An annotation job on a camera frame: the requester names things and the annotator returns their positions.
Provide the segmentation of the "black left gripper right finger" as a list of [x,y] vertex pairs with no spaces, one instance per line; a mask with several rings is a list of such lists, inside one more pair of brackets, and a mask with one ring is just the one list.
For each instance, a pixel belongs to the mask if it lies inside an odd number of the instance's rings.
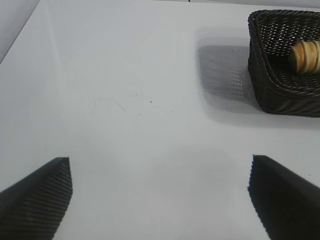
[[266,155],[254,155],[248,193],[271,240],[320,238],[320,189]]

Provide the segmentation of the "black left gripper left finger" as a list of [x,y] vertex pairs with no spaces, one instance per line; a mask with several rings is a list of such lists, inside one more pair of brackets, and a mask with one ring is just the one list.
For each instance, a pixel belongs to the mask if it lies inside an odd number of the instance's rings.
[[0,193],[2,240],[51,240],[73,194],[68,157],[56,157]]

